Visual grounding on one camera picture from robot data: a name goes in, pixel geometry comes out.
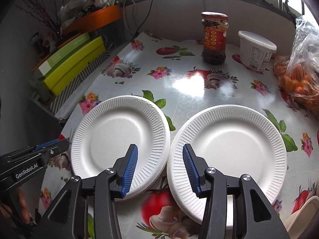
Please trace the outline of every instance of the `bottle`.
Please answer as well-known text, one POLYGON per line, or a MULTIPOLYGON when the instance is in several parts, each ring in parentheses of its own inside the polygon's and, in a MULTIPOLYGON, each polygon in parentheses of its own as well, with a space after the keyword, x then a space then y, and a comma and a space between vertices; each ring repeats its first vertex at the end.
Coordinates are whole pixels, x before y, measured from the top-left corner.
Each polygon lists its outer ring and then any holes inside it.
POLYGON ((228 15, 215 12, 202 12, 204 27, 203 60, 211 65, 225 62, 228 15))

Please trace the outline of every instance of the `paper plate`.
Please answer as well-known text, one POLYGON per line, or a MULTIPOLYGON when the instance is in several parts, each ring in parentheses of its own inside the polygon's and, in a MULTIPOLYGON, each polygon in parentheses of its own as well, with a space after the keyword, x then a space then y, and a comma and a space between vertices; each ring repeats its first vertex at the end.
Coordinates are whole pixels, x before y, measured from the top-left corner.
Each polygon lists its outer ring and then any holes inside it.
MULTIPOLYGON (((270 203, 275 202, 287 170, 287 152, 280 133, 265 116, 239 105, 220 105, 197 113, 176 134, 167 161, 169 187, 182 211, 201 223, 206 199, 192 192, 182 157, 187 143, 224 175, 251 175, 270 203)), ((232 196, 228 196, 227 228, 232 223, 232 196)))
MULTIPOLYGON (((306 229, 310 228, 310 225, 315 221, 314 218, 317 216, 318 211, 319 197, 312 196, 304 203, 300 210, 297 210, 284 222, 289 237, 291 239, 298 239, 306 229)), ((314 223, 314 227, 315 229, 318 228, 318 221, 314 223)))
POLYGON ((170 147, 169 126, 159 107, 142 97, 119 96, 102 102, 85 116, 74 135, 74 174, 84 179, 113 167, 130 144, 138 147, 138 162, 126 199, 146 190, 163 171, 170 147))

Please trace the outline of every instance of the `nutrition label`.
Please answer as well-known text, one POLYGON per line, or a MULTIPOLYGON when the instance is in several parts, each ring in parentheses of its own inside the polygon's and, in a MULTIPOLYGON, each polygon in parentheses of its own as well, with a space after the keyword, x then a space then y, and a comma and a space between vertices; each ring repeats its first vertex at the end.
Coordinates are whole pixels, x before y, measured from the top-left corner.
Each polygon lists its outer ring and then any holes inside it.
POLYGON ((249 67, 257 71, 264 70, 271 56, 272 52, 265 52, 257 47, 250 46, 249 67))

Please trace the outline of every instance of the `white plastic tub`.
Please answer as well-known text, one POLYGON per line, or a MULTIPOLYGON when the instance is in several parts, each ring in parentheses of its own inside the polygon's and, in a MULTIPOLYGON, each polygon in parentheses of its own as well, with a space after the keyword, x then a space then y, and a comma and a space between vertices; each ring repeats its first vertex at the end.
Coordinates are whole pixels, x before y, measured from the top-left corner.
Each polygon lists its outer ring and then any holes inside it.
POLYGON ((255 33, 239 31, 240 59, 243 65, 257 72, 263 72, 277 46, 255 33))

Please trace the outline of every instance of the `metal screw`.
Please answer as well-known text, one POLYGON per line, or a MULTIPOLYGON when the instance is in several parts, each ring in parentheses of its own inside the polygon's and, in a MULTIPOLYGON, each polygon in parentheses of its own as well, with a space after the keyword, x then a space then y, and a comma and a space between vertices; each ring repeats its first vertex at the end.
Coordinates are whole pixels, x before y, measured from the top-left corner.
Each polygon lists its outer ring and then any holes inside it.
POLYGON ((114 168, 107 168, 107 169, 105 170, 105 172, 106 172, 107 174, 112 174, 112 173, 115 172, 115 170, 114 170, 114 168))
POLYGON ((214 174, 214 173, 216 172, 216 169, 213 168, 213 167, 208 167, 208 168, 206 169, 206 171, 207 171, 208 173, 214 174))
POLYGON ((70 178, 70 181, 71 181, 71 182, 77 182, 77 181, 79 181, 79 179, 80 179, 80 177, 77 176, 77 175, 75 175, 75 176, 73 176, 73 177, 70 178))
POLYGON ((242 175, 242 178, 243 178, 245 181, 250 181, 250 180, 251 180, 251 176, 248 175, 248 174, 243 174, 243 175, 242 175))

